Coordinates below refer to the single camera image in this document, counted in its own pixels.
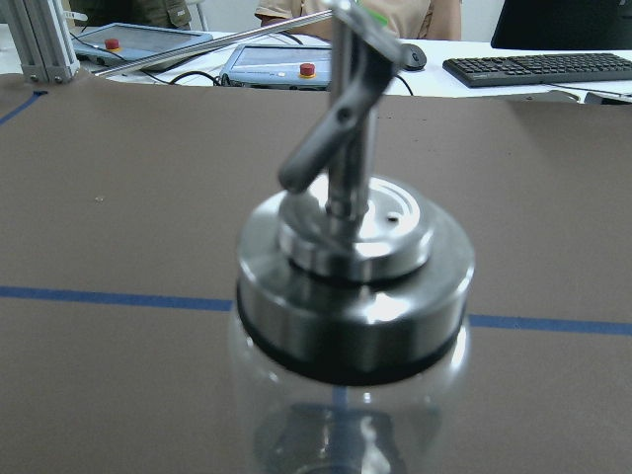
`computer monitor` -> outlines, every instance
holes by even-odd
[[[632,0],[505,0],[492,47],[632,49]]]

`person in beige shirt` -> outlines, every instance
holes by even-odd
[[[386,28],[401,39],[460,40],[460,0],[361,0],[363,7],[384,17]],[[262,27],[326,10],[320,0],[260,0],[255,16]],[[291,31],[330,40],[331,21]]]

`blue line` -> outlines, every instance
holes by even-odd
[[[602,323],[597,321],[522,318],[517,316],[486,316],[480,314],[472,314],[469,318],[470,324],[475,328],[632,336],[632,324],[630,323]]]
[[[0,286],[0,297],[21,299],[44,299],[93,304],[118,304],[125,306],[148,306],[152,308],[177,308],[207,311],[230,311],[229,299],[188,298],[181,296],[159,296],[127,293],[102,293],[97,291],[74,291],[70,289],[28,288],[22,286]]]
[[[75,291],[71,289],[31,288],[26,286],[0,286],[0,298],[40,299],[76,303],[117,304],[124,306],[225,312],[230,311],[232,307],[232,301],[229,299],[105,293],[99,291]],[[566,319],[524,318],[518,316],[488,316],[482,314],[472,314],[469,316],[469,319],[470,324],[474,328],[632,336],[632,323],[572,321]]]
[[[5,122],[9,121],[13,117],[15,117],[17,114],[19,114],[21,111],[23,111],[24,109],[27,109],[29,106],[34,104],[37,99],[39,99],[41,96],[44,96],[46,94],[48,94],[47,91],[33,91],[33,94],[29,97],[29,99],[26,102],[24,102],[23,104],[15,108],[13,111],[8,113],[7,115],[0,118],[0,125],[3,125]]]

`tablet device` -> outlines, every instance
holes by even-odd
[[[324,91],[331,82],[326,45],[241,44],[220,72],[222,85]]]
[[[113,66],[212,38],[208,33],[111,23],[76,36],[72,46],[80,60],[89,59],[102,66]]]

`computer keyboard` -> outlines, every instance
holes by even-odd
[[[443,69],[467,87],[632,79],[632,61],[609,52],[447,59]]]

